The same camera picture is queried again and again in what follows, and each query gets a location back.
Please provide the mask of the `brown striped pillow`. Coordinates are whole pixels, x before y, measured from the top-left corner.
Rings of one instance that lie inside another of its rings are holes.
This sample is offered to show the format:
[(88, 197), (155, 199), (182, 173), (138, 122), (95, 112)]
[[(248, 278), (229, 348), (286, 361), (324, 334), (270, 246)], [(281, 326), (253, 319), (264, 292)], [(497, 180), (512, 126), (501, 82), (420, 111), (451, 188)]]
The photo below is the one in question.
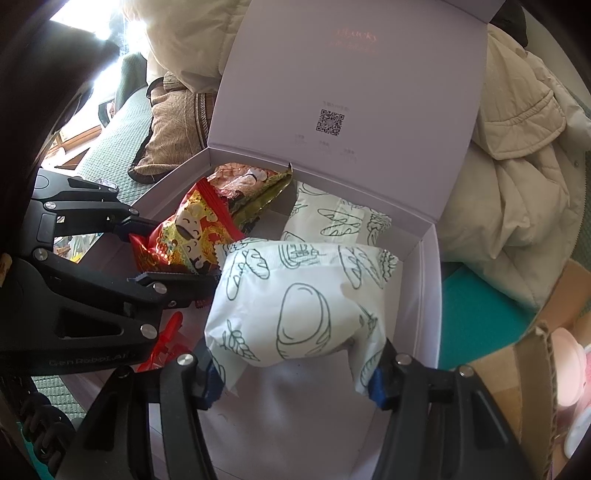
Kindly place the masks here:
[(194, 93), (167, 72), (149, 85), (147, 97), (150, 127), (128, 175), (151, 185), (207, 147), (216, 93)]

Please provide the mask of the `green sofa cover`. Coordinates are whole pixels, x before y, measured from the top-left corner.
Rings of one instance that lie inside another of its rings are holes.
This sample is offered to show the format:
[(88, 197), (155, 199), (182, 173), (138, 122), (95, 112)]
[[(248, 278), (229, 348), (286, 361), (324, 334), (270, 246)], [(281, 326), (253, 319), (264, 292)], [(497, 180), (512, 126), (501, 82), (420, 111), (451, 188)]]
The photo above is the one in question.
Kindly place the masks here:
[[(533, 53), (524, 49), (514, 54), (517, 73), (536, 77), (537, 84), (552, 90), (567, 121), (566, 129), (555, 145), (557, 156), (567, 155), (561, 168), (568, 183), (569, 201), (559, 217), (545, 228), (552, 250), (566, 252), (572, 259), (590, 265), (590, 110)], [(148, 134), (151, 108), (146, 86), (134, 68), (144, 67), (144, 60), (132, 55), (124, 60), (122, 85), (132, 88), (118, 113), (102, 131), (81, 160), (75, 172), (82, 178), (98, 182), (114, 182), (119, 198), (132, 203), (148, 191), (148, 186), (132, 180), (126, 170)], [(499, 197), (507, 199), (511, 192), (525, 192), (529, 184), (514, 168), (524, 166), (522, 160), (495, 160), (476, 147), (471, 148), (454, 187), (438, 234), (444, 262), (462, 263), (482, 280), (526, 309), (541, 306), (539, 295), (545, 292), (544, 278), (551, 277), (549, 255), (540, 245), (511, 247), (501, 239), (499, 228), (488, 228), (479, 207), (490, 207), (494, 199), (478, 198), (484, 182), (500, 187), (503, 178), (508, 187), (499, 188)]]

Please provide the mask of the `red plastic propeller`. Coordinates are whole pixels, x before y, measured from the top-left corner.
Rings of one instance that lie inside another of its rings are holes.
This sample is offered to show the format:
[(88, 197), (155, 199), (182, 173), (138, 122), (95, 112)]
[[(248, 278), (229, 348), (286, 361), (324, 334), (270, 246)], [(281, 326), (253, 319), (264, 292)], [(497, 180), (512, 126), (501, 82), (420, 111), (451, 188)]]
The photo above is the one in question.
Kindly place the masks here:
[(185, 323), (184, 313), (180, 310), (175, 311), (159, 332), (148, 358), (140, 363), (135, 371), (140, 373), (160, 369), (179, 355), (190, 353), (197, 342), (185, 332)]

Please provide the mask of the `beige puffer jacket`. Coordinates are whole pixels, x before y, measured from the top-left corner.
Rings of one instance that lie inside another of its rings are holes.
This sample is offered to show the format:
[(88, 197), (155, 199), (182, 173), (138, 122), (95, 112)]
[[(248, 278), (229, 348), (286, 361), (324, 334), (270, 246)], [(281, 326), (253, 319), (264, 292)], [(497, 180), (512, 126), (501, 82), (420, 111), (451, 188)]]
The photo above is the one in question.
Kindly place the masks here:
[[(129, 176), (152, 184), (204, 149), (245, 1), (129, 1), (145, 25), (149, 137)], [(487, 32), (475, 131), (438, 223), (442, 256), (540, 309), (585, 229), (590, 117), (528, 48), (526, 17), (505, 2)]]

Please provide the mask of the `red fortune-god snack pack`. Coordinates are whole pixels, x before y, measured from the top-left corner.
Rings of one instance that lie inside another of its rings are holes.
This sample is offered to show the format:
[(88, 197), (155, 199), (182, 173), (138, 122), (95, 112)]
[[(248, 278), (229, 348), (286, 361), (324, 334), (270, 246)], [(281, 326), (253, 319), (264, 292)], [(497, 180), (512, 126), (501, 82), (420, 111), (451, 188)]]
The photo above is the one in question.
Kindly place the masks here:
[(147, 236), (129, 236), (141, 272), (206, 275), (218, 266), (216, 247), (245, 238), (228, 205), (207, 179), (188, 190), (176, 212)]

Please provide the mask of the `white bread-print snack pack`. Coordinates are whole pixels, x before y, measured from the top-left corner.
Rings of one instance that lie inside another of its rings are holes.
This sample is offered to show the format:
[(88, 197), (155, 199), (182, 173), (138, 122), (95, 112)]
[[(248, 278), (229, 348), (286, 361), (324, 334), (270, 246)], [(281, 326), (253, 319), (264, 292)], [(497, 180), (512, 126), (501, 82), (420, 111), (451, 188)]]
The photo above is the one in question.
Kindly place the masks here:
[(366, 395), (387, 343), (387, 300), (401, 263), (369, 245), (245, 239), (216, 249), (219, 278), (204, 341), (235, 390), (249, 366), (346, 350)]
[(304, 243), (376, 246), (392, 219), (372, 208), (297, 182), (297, 200), (280, 239)]

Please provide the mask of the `small brown cardboard box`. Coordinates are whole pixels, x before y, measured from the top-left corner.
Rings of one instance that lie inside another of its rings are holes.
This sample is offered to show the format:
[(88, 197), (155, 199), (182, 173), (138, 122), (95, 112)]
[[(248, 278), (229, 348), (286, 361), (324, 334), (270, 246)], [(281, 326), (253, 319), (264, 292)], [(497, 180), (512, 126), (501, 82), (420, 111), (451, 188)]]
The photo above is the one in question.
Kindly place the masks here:
[(566, 349), (573, 347), (573, 364), (583, 363), (590, 346), (590, 272), (567, 262), (549, 300), (516, 343), (470, 363), (492, 394), (536, 479), (548, 479), (557, 452), (559, 417), (573, 416), (586, 398), (579, 387), (573, 401), (564, 393), (574, 385), (567, 370)]

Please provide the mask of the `pink round case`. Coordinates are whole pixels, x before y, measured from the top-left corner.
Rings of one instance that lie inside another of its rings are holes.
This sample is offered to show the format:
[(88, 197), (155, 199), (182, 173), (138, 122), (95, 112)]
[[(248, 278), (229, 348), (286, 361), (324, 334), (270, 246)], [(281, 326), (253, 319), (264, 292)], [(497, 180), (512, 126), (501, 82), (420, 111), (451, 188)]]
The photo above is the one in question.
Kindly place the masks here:
[(568, 409), (581, 399), (586, 386), (587, 358), (583, 347), (565, 328), (551, 334), (557, 383), (557, 403)]

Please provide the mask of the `teal foam mat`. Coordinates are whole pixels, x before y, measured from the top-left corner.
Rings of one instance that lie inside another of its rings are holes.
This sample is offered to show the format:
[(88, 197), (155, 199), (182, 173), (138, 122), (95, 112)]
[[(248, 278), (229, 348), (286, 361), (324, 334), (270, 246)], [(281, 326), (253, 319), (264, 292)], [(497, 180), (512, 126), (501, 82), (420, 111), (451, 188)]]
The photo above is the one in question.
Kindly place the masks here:
[(517, 341), (534, 313), (462, 263), (443, 262), (439, 367), (454, 369)]

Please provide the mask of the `brown gold snack pack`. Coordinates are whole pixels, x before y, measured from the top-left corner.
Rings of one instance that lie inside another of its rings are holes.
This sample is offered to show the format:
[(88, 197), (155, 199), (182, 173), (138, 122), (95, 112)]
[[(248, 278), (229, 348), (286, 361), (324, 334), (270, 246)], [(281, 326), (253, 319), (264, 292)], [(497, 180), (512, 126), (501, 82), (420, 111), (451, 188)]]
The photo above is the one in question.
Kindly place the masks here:
[(218, 166), (207, 181), (228, 206), (235, 226), (247, 234), (270, 203), (290, 186), (293, 177), (291, 165), (279, 172), (231, 162)]

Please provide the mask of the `lavender open gift box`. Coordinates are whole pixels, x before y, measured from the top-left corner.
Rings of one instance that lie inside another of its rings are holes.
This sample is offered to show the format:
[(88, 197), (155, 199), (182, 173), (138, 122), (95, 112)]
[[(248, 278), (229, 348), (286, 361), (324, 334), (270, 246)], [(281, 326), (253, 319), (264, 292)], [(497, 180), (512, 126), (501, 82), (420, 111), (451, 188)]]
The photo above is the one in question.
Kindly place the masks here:
[[(436, 369), (436, 222), (464, 162), (497, 1), (254, 1), (233, 42), (207, 150), (137, 200), (168, 216), (219, 164), (297, 179), (388, 214), (403, 261), (389, 300), (397, 352)], [(374, 479), (391, 413), (353, 392), (341, 353), (249, 368), (201, 414), (220, 479)]]

